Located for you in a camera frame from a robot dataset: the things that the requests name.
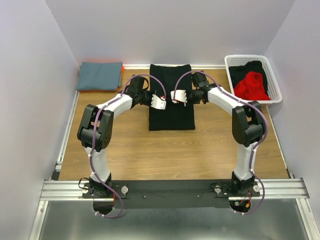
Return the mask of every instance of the cable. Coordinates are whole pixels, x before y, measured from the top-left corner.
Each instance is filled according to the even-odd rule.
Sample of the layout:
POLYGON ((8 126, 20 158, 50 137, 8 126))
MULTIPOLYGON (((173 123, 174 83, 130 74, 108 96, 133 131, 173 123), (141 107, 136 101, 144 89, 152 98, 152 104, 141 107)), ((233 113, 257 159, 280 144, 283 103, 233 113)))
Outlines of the cable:
POLYGON ((125 83, 125 85, 124 85, 124 87, 123 87, 123 89, 122 89, 122 91, 121 91, 121 95, 120 95, 120 96, 122 96, 122 95, 125 93, 126 86, 128 85, 128 83, 129 83, 132 79, 134 79, 135 77, 138 77, 138 76, 147 76, 147 77, 149 77, 149 78, 152 78, 152 79, 156 80, 156 81, 160 84, 160 86, 161 86, 161 88, 162 88, 162 90, 163 90, 163 94, 164 94, 163 97, 164 97, 164 98, 167 97, 166 89, 165 89, 164 85, 161 83, 161 81, 160 81, 158 78, 156 78, 155 76, 152 76, 152 75, 147 74, 147 73, 140 73, 140 74, 133 75, 132 77, 130 77, 129 80, 126 81, 126 83, 125 83))
POLYGON ((88 187, 80 186, 80 183, 81 183, 82 179, 85 179, 85 180, 89 181, 89 178, 87 178, 87 177, 82 177, 82 178, 80 178, 80 180, 79 180, 79 182, 78 182, 78 187, 79 187, 80 189, 82 189, 82 190, 89 190, 88 187))
POLYGON ((250 196, 250 198, 249 198, 249 202, 250 202, 251 199, 252 199, 252 194, 251 194, 251 192, 250 192, 250 190, 249 190, 249 191, 248 191, 248 194, 242 199, 241 202, 239 202, 239 204, 243 203, 243 202, 247 199, 248 195, 250 196))
POLYGON ((216 186, 216 182, 211 183, 211 184, 210 184, 210 188, 211 188, 211 189, 218 188, 218 189, 221 189, 221 190, 222 190, 222 187, 220 187, 220 186, 217 187, 217 186, 216 186))
POLYGON ((251 149, 251 153, 250 153, 250 158, 249 158, 249 171, 250 173, 260 182, 261 186, 262 186, 262 198, 259 202, 259 204, 251 211, 249 212, 240 212, 240 214, 242 215, 248 215, 248 214, 252 214, 254 213, 257 209, 259 209, 261 207, 261 205, 263 204, 264 200, 265 200, 265 196, 266 196, 266 190, 265 190, 265 186, 263 184, 263 182, 261 181, 261 179, 255 174, 254 170, 252 169, 252 163, 253 163, 253 159, 254 159, 254 154, 255 154, 255 151, 257 150, 257 147, 267 138, 267 135, 268 135, 268 132, 269 132, 269 125, 268 125, 268 121, 265 117, 265 115, 258 109, 256 108, 255 106, 253 106, 252 104, 248 103, 248 102, 245 102, 245 101, 242 101, 242 100, 239 100, 238 98, 236 98, 234 95, 232 95, 231 93, 223 90, 220 85, 217 83, 217 81, 212 77, 210 76, 209 74, 203 72, 203 71, 188 71, 186 72, 185 74, 183 74, 179 79, 178 81, 176 82, 175 84, 175 87, 174 87, 174 93, 173 93, 173 100, 175 100, 175 97, 176 97, 176 91, 177 91, 177 87, 178 87, 178 84, 179 82, 182 80, 182 78, 184 78, 186 75, 188 74, 192 74, 192 73, 200 73, 200 74, 203 74, 205 76, 207 76, 208 78, 210 78, 216 85, 216 87, 220 90, 220 92, 226 96, 228 96, 229 98, 243 104, 243 105, 246 105, 252 109, 254 109, 263 119, 263 122, 264 122, 264 125, 265 125, 265 132, 264 132, 264 135, 262 137, 262 139, 260 141, 258 141, 251 149))
MULTIPOLYGON (((116 98, 114 99, 113 101, 109 102, 108 105, 116 102, 117 100, 119 100, 119 98, 116 98)), ((98 121, 99 121, 99 116, 101 114, 101 112, 108 106, 108 105, 104 105, 103 107, 101 107, 98 112, 96 113, 96 116, 95 116, 95 120, 94 120, 94 126, 93 126, 93 135, 92 135, 92 148, 91 148, 91 152, 89 154, 89 161, 90 161, 90 167, 91 167, 91 170, 93 172, 93 174, 95 175, 95 177, 99 180, 99 182, 105 186, 108 190, 110 190, 111 192, 113 192, 116 197, 119 199, 120 203, 121 203, 121 210, 120 212, 117 214, 117 215, 113 215, 113 216, 108 216, 108 215, 104 215, 104 214, 101 214, 100 212, 96 211, 95 214, 96 215, 99 215, 103 218, 107 218, 107 219, 115 219, 115 218, 118 218, 120 217, 121 213, 123 212, 124 208, 125 208, 125 205, 124 205, 124 201, 121 199, 120 195, 115 191, 113 190, 111 187, 109 187, 104 181, 102 181, 102 179, 99 177, 99 175, 97 174, 96 170, 95 170, 95 167, 94 167, 94 164, 93 164, 93 154, 94 154, 94 151, 95 151, 95 147, 96 147, 96 135, 97 135, 97 125, 98 125, 98 121)))

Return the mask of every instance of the red cloth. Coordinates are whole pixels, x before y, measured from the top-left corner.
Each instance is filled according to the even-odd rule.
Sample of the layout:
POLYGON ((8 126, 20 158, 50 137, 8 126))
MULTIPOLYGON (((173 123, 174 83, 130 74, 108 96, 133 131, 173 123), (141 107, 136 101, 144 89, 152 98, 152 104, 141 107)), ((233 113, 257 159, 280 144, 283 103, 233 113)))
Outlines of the red cloth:
POLYGON ((244 100, 270 100, 266 94, 261 73, 248 72, 234 88, 234 94, 244 100))

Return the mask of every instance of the teal folded towel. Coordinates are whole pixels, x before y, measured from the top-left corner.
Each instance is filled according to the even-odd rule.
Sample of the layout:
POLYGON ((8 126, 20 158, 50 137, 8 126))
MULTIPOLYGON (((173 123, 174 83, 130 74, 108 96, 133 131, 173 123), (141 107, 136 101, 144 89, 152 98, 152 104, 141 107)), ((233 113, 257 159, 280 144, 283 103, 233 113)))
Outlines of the teal folded towel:
POLYGON ((80 67, 77 91, 116 91, 121 86, 122 62, 86 62, 80 67))

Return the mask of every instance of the screw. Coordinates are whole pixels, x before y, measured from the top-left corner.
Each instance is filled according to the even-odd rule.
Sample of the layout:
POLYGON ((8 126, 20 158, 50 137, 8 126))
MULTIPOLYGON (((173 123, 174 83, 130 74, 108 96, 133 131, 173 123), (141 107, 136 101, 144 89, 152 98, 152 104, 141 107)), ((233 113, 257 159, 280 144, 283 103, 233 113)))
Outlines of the screw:
POLYGON ((254 190, 256 193, 258 193, 258 192, 260 192, 260 187, 259 187, 258 185, 254 185, 254 186, 253 186, 253 190, 254 190))
POLYGON ((122 192, 123 194, 126 194, 126 193, 128 192, 127 186, 123 186, 123 187, 121 188, 121 192, 122 192))
POLYGON ((218 185, 215 186, 214 191, 215 191, 217 194, 221 193, 221 187, 218 186, 218 185))
POLYGON ((88 192, 89 192, 89 189, 87 189, 87 188, 83 188, 83 189, 82 189, 82 193, 83 193, 83 194, 87 194, 88 192))

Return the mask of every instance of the metal floor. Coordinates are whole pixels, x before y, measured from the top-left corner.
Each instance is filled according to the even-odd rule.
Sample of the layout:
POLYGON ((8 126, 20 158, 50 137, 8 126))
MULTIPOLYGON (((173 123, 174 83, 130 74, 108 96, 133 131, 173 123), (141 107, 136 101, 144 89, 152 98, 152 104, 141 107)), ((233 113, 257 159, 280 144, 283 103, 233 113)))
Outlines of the metal floor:
POLYGON ((40 239, 305 240, 308 236, 295 199, 266 199, 259 210, 245 216, 207 207, 126 209, 117 219, 95 216, 92 201, 50 201, 40 239))

